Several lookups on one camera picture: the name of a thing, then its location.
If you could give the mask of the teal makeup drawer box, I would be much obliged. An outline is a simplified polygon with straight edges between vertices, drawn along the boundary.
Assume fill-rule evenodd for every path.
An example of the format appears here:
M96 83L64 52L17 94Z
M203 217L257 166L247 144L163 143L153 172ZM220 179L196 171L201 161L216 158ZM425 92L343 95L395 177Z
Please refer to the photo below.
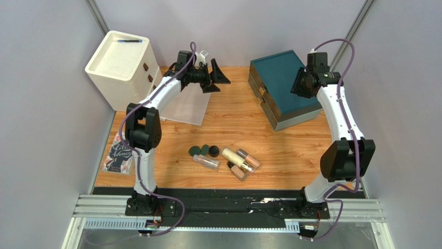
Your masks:
M304 64L293 50L250 62L248 84L274 131L315 119L322 110L316 98L291 93L301 67Z

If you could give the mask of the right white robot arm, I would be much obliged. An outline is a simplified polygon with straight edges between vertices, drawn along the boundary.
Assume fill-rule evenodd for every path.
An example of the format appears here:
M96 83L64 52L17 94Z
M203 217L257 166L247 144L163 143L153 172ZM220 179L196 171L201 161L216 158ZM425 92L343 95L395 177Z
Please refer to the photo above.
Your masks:
M332 72L328 54L311 50L307 65L298 70L291 93L317 98L324 110L332 144L320 158L320 174L302 188L296 200L299 216L310 218L326 208L326 198L338 187L359 189L376 146L358 128L345 97L343 76Z

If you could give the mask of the clear plastic bottle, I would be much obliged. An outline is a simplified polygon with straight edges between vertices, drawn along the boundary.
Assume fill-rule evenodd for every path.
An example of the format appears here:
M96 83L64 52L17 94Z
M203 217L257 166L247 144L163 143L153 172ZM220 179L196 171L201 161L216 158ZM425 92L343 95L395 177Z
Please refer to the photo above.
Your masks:
M200 164L200 165L202 165L204 167L207 167L209 169L215 170L215 171L218 171L219 166L220 166L220 161L219 160L216 160L216 159L213 159L213 158L209 158L209 157L204 156L204 155L197 155L197 154L195 154L195 155L193 155L192 159L196 163L198 163L198 164Z

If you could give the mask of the cream foundation bottle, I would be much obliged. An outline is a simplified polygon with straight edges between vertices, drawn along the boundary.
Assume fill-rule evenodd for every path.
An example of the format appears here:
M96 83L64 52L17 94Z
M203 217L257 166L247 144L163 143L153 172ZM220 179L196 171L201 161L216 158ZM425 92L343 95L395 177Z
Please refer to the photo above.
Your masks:
M229 148L227 147L222 148L220 154L228 161L238 166L246 174L252 175L254 173L255 168L244 158L242 158L236 152L230 150Z

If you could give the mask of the beige square foundation bottle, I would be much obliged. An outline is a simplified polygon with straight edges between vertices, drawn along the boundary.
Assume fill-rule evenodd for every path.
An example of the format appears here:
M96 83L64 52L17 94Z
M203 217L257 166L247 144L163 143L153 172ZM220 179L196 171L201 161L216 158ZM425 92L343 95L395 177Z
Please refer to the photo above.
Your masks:
M227 165L229 169L231 170L232 174L241 182L244 181L247 178L247 175L245 172L243 172L237 165L234 163L228 161Z

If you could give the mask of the pink lip gloss tube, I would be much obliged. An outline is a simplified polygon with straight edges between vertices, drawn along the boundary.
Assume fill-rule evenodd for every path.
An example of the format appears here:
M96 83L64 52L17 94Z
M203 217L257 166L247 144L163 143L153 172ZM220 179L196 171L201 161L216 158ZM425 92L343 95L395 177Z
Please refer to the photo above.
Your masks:
M259 160L257 160L256 158L254 158L253 156L251 156L249 153L247 153L246 151L242 150L242 149L238 149L237 150L237 154L239 156L241 156L242 158L244 158L248 163L250 163L254 168L259 169L261 166L261 162Z

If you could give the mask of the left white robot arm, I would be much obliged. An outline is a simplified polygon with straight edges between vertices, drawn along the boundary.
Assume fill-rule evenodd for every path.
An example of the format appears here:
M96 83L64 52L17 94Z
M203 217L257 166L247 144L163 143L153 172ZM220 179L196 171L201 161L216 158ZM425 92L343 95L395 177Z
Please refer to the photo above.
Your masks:
M212 93L220 91L217 84L231 83L215 59L211 60L212 71L209 71L204 55L181 50L160 85L139 104L127 106L121 125L136 160L136 182L127 200L127 216L150 216L160 209L162 196L156 193L155 181L155 153L162 137L160 113L189 84L198 84L203 93Z

